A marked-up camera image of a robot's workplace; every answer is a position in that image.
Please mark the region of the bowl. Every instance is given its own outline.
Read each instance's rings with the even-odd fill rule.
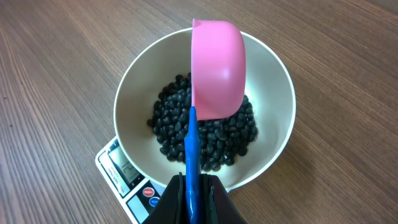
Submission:
[[[245,94],[252,103],[259,130],[244,157],[221,166],[217,175],[226,190],[262,174],[278,158],[292,133],[296,102],[292,80],[279,57],[264,43],[242,32],[246,49]],[[164,86],[191,70],[192,28],[169,34],[146,48],[125,72],[114,102],[114,128],[131,164],[149,180],[166,187],[185,164],[161,154],[146,121]]]

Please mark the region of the pink object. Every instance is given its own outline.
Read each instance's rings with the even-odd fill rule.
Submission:
[[[197,120],[233,115],[242,104],[246,53],[240,31],[225,21],[193,20],[192,106]]]

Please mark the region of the kitchen scale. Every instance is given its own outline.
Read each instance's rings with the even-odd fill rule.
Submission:
[[[100,150],[95,164],[131,222],[144,222],[165,188],[145,178],[131,165],[116,137]]]

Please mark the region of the blue button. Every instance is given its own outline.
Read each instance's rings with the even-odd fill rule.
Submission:
[[[159,198],[158,197],[152,197],[149,199],[149,205],[151,205],[152,207],[157,205],[157,202],[159,202]]]

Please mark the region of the table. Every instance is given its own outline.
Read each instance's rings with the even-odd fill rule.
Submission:
[[[395,0],[1,0],[0,223],[129,223],[95,167],[149,44],[226,20],[293,79],[279,159],[231,192],[248,223],[398,223]]]

